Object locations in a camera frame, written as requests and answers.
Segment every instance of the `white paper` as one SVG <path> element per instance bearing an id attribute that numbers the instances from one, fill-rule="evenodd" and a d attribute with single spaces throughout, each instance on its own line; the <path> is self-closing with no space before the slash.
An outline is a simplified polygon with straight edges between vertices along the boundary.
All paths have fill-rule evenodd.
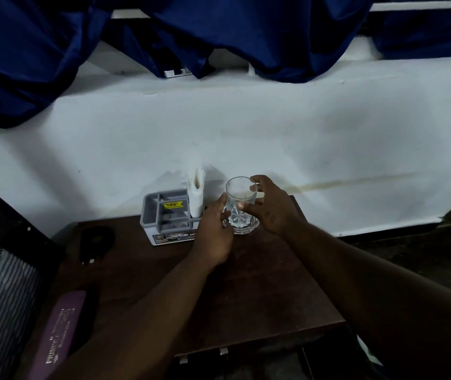
<path id="1" fill-rule="evenodd" d="M 196 168 L 187 177 L 189 210 L 192 218 L 201 217 L 203 214 L 204 175 L 205 171 L 203 168 Z"/>

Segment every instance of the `yellow label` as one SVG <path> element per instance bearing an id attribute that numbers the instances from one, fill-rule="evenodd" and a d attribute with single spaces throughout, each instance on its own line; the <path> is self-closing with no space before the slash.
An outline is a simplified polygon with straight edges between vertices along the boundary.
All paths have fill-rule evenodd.
<path id="1" fill-rule="evenodd" d="M 183 208 L 183 201 L 172 201 L 171 203 L 164 203 L 164 208 L 166 209 L 174 209 L 174 208 Z"/>

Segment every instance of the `forearm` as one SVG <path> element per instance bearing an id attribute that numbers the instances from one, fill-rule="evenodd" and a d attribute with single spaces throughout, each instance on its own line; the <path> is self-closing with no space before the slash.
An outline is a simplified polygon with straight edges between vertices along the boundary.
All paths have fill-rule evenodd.
<path id="1" fill-rule="evenodd" d="M 451 373 L 450 290 L 306 222 L 292 222 L 284 238 L 388 368 L 406 378 Z"/>
<path id="2" fill-rule="evenodd" d="M 134 380 L 148 374 L 152 378 L 171 356 L 212 269 L 195 253 L 189 254 L 128 313 L 72 355 L 51 380 Z"/>

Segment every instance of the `wall stain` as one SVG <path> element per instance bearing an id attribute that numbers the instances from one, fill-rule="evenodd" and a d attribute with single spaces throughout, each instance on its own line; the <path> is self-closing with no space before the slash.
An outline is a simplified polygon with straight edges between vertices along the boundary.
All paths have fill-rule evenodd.
<path id="1" fill-rule="evenodd" d="M 418 174 L 419 173 L 412 172 L 412 173 L 401 173 L 399 175 L 362 177 L 362 178 L 352 179 L 352 180 L 335 180 L 335 181 L 328 181 L 328 182 L 322 182 L 322 183 L 288 186 L 288 187 L 284 188 L 284 190 L 288 194 L 296 194 L 296 193 L 303 193 L 303 192 L 309 192 L 309 191 L 319 191 L 321 189 L 330 189 L 330 188 L 335 188 L 337 186 L 344 186 L 344 185 L 359 185 L 359 184 L 366 184 L 366 183 L 372 183 L 372 182 L 376 183 L 376 182 L 400 180 L 400 179 L 414 177 L 414 176 L 417 176 Z"/>

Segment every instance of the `clear glass tumbler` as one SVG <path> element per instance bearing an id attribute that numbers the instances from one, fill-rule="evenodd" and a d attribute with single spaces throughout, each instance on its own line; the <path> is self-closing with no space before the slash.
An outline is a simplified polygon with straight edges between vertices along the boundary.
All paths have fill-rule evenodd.
<path id="1" fill-rule="evenodd" d="M 225 191 L 227 193 L 227 203 L 224 210 L 231 211 L 229 224 L 233 226 L 234 233 L 244 235 L 252 232 L 259 225 L 259 220 L 248 213 L 240 211 L 236 204 L 254 204 L 257 196 L 257 185 L 247 177 L 234 177 L 225 185 Z"/>

